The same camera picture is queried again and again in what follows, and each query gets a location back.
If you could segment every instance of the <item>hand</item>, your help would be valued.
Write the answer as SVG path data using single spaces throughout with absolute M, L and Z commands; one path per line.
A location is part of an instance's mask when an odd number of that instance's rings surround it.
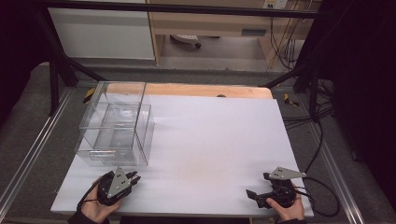
M 279 205 L 274 199 L 268 198 L 267 203 L 273 207 L 280 216 L 280 221 L 287 221 L 291 219 L 297 218 L 298 220 L 304 220 L 304 207 L 303 202 L 301 200 L 301 195 L 296 193 L 296 198 L 294 199 L 294 203 L 289 208 L 284 208 Z
M 81 206 L 81 212 L 96 223 L 102 223 L 114 211 L 120 208 L 122 200 L 119 200 L 111 206 L 101 204 L 97 201 L 98 185 L 92 189 L 90 194 L 85 198 L 85 203 Z

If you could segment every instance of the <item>white table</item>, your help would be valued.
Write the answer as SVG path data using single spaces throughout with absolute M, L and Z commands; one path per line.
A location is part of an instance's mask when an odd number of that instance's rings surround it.
M 151 95 L 155 128 L 148 166 L 118 210 L 122 215 L 269 217 L 247 197 L 272 190 L 262 173 L 298 171 L 276 100 Z M 92 182 L 116 167 L 90 167 L 76 156 L 51 208 L 71 214 Z M 293 179 L 296 186 L 303 181 Z M 303 197 L 305 215 L 313 212 Z

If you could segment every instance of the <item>clear acrylic container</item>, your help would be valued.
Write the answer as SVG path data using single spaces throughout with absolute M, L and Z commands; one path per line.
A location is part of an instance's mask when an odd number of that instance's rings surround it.
M 90 166 L 148 165 L 154 122 L 145 87 L 143 82 L 99 82 L 76 148 Z

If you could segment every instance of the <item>gray floor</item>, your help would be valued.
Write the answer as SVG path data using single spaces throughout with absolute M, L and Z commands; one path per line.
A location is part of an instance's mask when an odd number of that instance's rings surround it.
M 85 61 L 103 77 L 110 80 L 130 80 L 147 82 L 205 83 L 224 85 L 257 86 L 285 73 L 281 66 L 268 69 L 264 57 L 258 50 L 258 41 L 252 38 L 214 38 L 201 37 L 202 47 L 195 49 L 191 45 L 175 42 L 166 38 L 163 50 L 163 61 L 160 65 L 152 62 L 123 61 Z M 55 198 L 54 191 L 62 184 L 68 164 L 74 156 L 77 141 L 78 119 L 86 106 L 82 103 L 89 87 L 84 83 L 90 78 L 78 74 L 81 83 L 75 89 L 59 125 L 52 131 L 41 154 L 22 186 L 20 193 L 8 210 L 4 223 L 44 223 L 43 219 L 65 220 L 66 217 L 52 214 L 50 206 Z M 292 101 L 306 101 L 306 94 L 294 94 L 291 90 L 293 79 L 273 88 L 274 97 L 278 100 L 283 117 L 303 116 L 301 106 L 286 105 L 284 93 Z M 38 66 L 31 76 L 20 101 L 12 110 L 7 122 L 0 129 L 1 167 L 0 190 L 6 187 L 34 143 L 50 111 L 49 72 L 47 66 Z M 356 205 L 359 207 L 365 223 L 396 223 L 396 215 L 370 171 L 364 163 L 355 162 L 351 151 L 338 125 L 331 116 L 322 119 L 324 139 L 342 171 L 350 188 Z M 318 142 L 309 123 L 288 130 L 290 143 L 301 170 L 305 169 L 312 158 Z M 313 176 L 328 186 L 332 185 L 329 173 L 322 157 L 313 164 L 308 175 Z M 334 210 L 334 200 L 326 189 L 306 182 L 306 186 L 317 199 L 317 209 L 330 213 Z M 267 219 L 255 220 L 256 223 L 267 223 Z M 346 212 L 342 209 L 336 217 L 323 217 L 318 214 L 309 218 L 310 223 L 349 223 Z

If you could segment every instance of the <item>transparent plastic box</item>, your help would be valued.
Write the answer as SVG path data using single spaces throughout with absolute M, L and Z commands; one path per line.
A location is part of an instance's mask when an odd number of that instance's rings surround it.
M 145 87 L 143 82 L 98 83 L 76 147 L 90 166 L 149 164 L 154 122 Z

